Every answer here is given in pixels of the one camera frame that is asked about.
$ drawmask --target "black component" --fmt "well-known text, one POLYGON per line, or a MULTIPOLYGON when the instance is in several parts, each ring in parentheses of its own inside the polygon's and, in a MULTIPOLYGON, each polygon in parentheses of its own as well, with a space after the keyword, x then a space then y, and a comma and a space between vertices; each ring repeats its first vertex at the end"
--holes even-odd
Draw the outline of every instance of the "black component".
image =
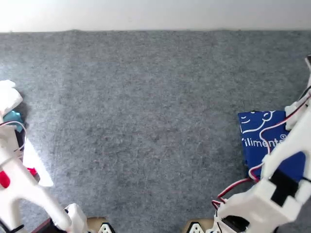
POLYGON ((294 197, 298 190, 298 183, 279 169, 274 172, 270 181, 276 185, 276 190, 273 193, 271 200, 279 206, 284 205, 288 196, 294 197))
POLYGON ((115 230, 113 229, 113 227, 110 225, 109 222, 103 222, 102 225, 107 224, 111 230, 112 233, 116 233, 115 230))
POLYGON ((67 233, 61 229, 58 229, 52 219, 48 219, 38 226, 32 233, 67 233))
POLYGON ((308 60, 309 64, 311 64, 311 55, 307 56, 307 60, 308 60))
POLYGON ((236 232, 245 232, 249 221, 239 216, 227 216, 222 221, 236 232))
POLYGON ((0 227, 4 230, 4 232, 8 233, 10 230, 7 228, 7 226, 0 220, 0 227))
POLYGON ((18 232, 20 229, 24 228, 24 225, 22 224, 10 231, 9 228, 0 220, 0 227, 3 229, 5 233, 15 233, 18 232))
POLYGON ((24 228, 24 224, 20 225, 19 227, 16 227, 15 229, 11 230, 10 233, 18 232, 20 229, 24 228))
POLYGON ((191 227, 192 227, 194 224, 199 224, 199 225, 200 225, 200 223, 199 223, 199 222, 191 222, 191 223, 190 223, 190 225, 189 225, 189 227, 188 227, 187 233, 189 233, 189 232, 190 232, 191 227))
POLYGON ((309 179, 306 178, 306 177, 302 177, 301 179, 302 179, 302 180, 305 180, 305 181, 309 181, 309 182, 311 183, 311 180, 309 180, 309 179))

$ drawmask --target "white wire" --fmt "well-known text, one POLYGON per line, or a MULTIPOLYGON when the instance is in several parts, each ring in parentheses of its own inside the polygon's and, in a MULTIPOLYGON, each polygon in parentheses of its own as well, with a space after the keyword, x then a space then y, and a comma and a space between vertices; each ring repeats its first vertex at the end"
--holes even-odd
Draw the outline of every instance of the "white wire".
POLYGON ((25 146, 25 143, 26 143, 27 131, 26 131, 25 126, 24 126, 22 123, 20 123, 19 121, 7 121, 7 122, 5 122, 5 123, 1 123, 1 124, 0 124, 0 127, 5 126, 5 125, 9 125, 9 124, 12 124, 12 123, 19 124, 19 125, 23 128, 23 130, 25 131, 24 143, 23 143, 23 145, 21 145, 21 147, 19 147, 19 148, 17 149, 17 150, 20 151, 20 150, 25 146))

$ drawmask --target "cable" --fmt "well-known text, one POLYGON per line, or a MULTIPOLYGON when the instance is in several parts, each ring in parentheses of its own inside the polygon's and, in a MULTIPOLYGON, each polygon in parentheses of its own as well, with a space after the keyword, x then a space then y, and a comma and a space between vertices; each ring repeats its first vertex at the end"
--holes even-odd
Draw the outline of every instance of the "cable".
POLYGON ((218 228, 219 228, 219 230, 220 230, 220 233, 223 233, 222 229, 221 229, 220 226, 219 226, 219 223, 217 223, 217 226, 218 226, 218 228))
POLYGON ((235 181, 234 183, 229 185, 227 188, 225 188, 220 194, 218 194, 217 197, 222 198, 226 193, 228 193, 230 190, 232 190, 233 188, 235 188, 239 184, 244 183, 244 182, 249 182, 249 181, 252 181, 252 180, 250 178, 244 178, 244 179, 241 179, 239 181, 235 181))
POLYGON ((218 210, 218 206, 217 205, 220 205, 221 203, 219 201, 216 201, 216 200, 212 200, 212 205, 215 207, 216 210, 218 210))
POLYGON ((21 146, 17 149, 17 150, 21 150, 21 149, 23 149, 23 147, 25 146, 25 143, 26 143, 27 131, 26 131, 25 126, 24 126, 22 123, 20 123, 19 121, 14 121, 14 120, 12 120, 12 121, 7 121, 7 122, 4 122, 4 123, 1 123, 1 124, 0 124, 0 127, 5 126, 5 125, 9 125, 9 124, 12 124, 12 123, 21 125, 21 127, 22 127, 23 130, 25 131, 24 143, 23 143, 23 145, 21 145, 21 146))
POLYGON ((2 227, 2 229, 6 232, 6 233, 8 233, 8 232, 10 232, 10 230, 7 228, 7 226, 0 220, 0 227, 2 227))
MULTIPOLYGON (((267 141, 265 138, 262 137, 262 133, 265 132, 265 131, 267 131, 267 130, 276 128, 276 127, 278 127, 278 126, 280 126, 280 125, 286 123, 286 122, 287 122, 287 121, 288 121, 302 106, 305 105, 305 103, 310 99, 310 97, 311 97, 311 96, 308 96, 308 97, 306 98, 306 100, 304 100, 304 101, 302 102, 302 104, 299 105, 291 114, 289 114, 287 117, 285 117, 284 120, 280 121, 279 123, 277 123, 277 124, 275 124, 275 125, 273 125, 273 126, 267 127, 267 128, 265 128, 265 129, 263 129, 263 130, 260 131, 260 133, 259 133, 259 138, 267 145, 267 150, 268 150, 268 153, 267 153, 267 154, 271 154, 271 148, 270 148, 270 145, 269 145, 268 141, 267 141)), ((254 171, 256 171, 256 170, 258 170, 259 168, 261 168, 261 167, 263 166, 263 164, 264 164, 264 163, 261 163, 261 164, 259 164, 259 165, 257 165, 257 166, 254 166, 254 167, 252 167, 251 169, 249 169, 249 171, 248 171, 249 177, 252 178, 255 182, 259 182, 259 179, 258 179, 258 178, 256 177, 256 175, 254 174, 254 171)))
POLYGON ((299 97, 298 100, 301 100, 301 98, 304 97, 310 89, 311 89, 311 86, 307 87, 307 88, 302 92, 302 94, 301 94, 301 96, 299 97))
MULTIPOLYGON (((311 86, 308 87, 308 88, 304 91, 304 95, 305 95, 310 89, 311 89, 311 86)), ((284 124, 285 122, 287 122, 287 121, 288 121, 302 106, 304 106, 304 105, 306 104, 306 102, 307 102, 310 98, 311 98, 311 96, 308 96, 308 97, 306 98, 306 100, 304 100, 303 103, 302 103, 301 105, 299 105, 292 113, 290 113, 287 117, 285 117, 284 120, 280 121, 279 123, 277 123, 277 124, 275 124, 275 125, 273 125, 273 126, 267 127, 267 128, 265 128, 265 129, 263 129, 263 130, 260 131, 259 137, 260 137, 260 139, 261 139, 262 141, 264 141, 264 142, 266 143, 266 145, 267 145, 267 150, 268 150, 268 154, 271 153, 271 148, 270 148, 270 145, 269 145, 268 141, 262 137, 262 133, 265 132, 266 130, 273 129, 273 128, 278 127, 278 126, 284 124)), ((223 203, 225 203, 225 200, 224 200, 222 197, 223 197, 226 193, 228 193, 230 190, 232 190, 233 188, 235 188, 236 186, 238 186, 239 184, 244 183, 244 182, 249 182, 249 181, 252 181, 252 180, 254 180, 255 182, 259 182, 259 179, 258 179, 258 178, 256 177, 256 175, 254 174, 254 171, 256 171, 256 170, 258 170, 259 168, 261 168, 261 167, 263 166, 263 164, 264 164, 264 162, 261 163, 261 164, 259 164, 259 165, 257 165, 257 166, 254 166, 254 167, 250 168, 249 171, 248 171, 248 175, 249 175, 250 178, 244 178, 244 179, 241 179, 241 180, 238 180, 238 181, 232 183, 232 184, 229 185, 227 188, 225 188, 217 197, 218 197, 223 203)), ((219 201, 213 200, 213 201, 212 201, 212 205, 213 205, 213 206, 215 207, 215 209, 217 210, 217 209, 218 209, 218 206, 217 206, 216 202, 218 202, 218 203, 220 204, 219 201)))

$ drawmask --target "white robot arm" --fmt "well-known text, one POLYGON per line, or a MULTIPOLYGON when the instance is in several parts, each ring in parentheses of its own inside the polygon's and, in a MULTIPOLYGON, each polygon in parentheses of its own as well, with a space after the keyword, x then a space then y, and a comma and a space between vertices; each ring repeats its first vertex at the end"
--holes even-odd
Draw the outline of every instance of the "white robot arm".
MULTIPOLYGON (((306 59, 309 67, 310 57, 306 59)), ((311 91, 285 108, 287 138, 262 160, 261 180, 244 193, 219 203, 214 226, 206 233, 272 233, 278 226, 296 220, 311 196, 311 91), (287 158, 302 151, 306 156, 304 177, 296 183, 277 168, 287 158)))

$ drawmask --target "floor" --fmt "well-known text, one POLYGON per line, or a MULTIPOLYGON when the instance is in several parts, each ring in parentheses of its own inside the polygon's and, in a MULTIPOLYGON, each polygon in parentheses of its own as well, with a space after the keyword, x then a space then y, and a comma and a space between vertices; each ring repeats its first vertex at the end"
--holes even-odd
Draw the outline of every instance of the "floor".
MULTIPOLYGON (((212 217, 210 201, 244 176, 237 113, 299 97, 310 41, 308 31, 7 33, 0 80, 17 83, 32 156, 63 206, 119 233, 177 233, 212 217)), ((29 230, 47 217, 21 209, 29 230)), ((308 202, 280 232, 307 232, 310 215, 308 202)))

